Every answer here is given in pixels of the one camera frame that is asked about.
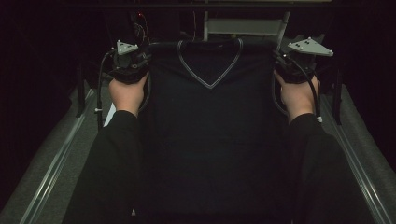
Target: right hand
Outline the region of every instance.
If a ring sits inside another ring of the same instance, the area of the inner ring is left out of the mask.
[[[313,114],[315,111],[315,102],[308,82],[301,84],[286,83],[276,70],[274,70],[274,73],[282,87],[281,97],[283,104],[288,109],[289,122],[302,114]],[[319,82],[315,76],[312,77],[312,84],[318,94]]]
[[[124,84],[113,79],[109,84],[110,96],[116,110],[126,110],[136,117],[139,113],[140,104],[144,98],[143,87],[145,86],[147,75],[143,76],[135,84]]]

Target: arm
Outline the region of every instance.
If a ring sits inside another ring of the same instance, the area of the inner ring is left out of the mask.
[[[141,162],[136,116],[145,81],[129,86],[110,83],[117,112],[93,141],[63,223],[131,222]]]
[[[313,115],[307,85],[288,84],[277,75],[289,112],[286,133],[294,223],[374,223],[344,150]],[[312,80],[318,89],[318,81]]]

